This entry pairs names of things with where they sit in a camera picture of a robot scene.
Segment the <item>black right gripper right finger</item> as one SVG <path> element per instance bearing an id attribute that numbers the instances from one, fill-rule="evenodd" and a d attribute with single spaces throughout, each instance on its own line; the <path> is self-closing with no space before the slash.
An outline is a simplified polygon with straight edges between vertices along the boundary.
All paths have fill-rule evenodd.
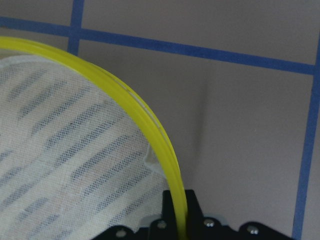
<path id="1" fill-rule="evenodd" d="M 185 191 L 187 200 L 186 233 L 189 240 L 223 240 L 221 222 L 211 216 L 205 216 L 195 192 Z"/>

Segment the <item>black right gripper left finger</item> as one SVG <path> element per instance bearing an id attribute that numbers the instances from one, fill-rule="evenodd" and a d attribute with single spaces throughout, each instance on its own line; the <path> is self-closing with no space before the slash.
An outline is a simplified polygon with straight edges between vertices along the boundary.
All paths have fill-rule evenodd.
<path id="1" fill-rule="evenodd" d="M 148 240 L 177 240 L 178 230 L 171 192 L 162 193 L 160 218 L 151 222 L 148 229 Z"/>

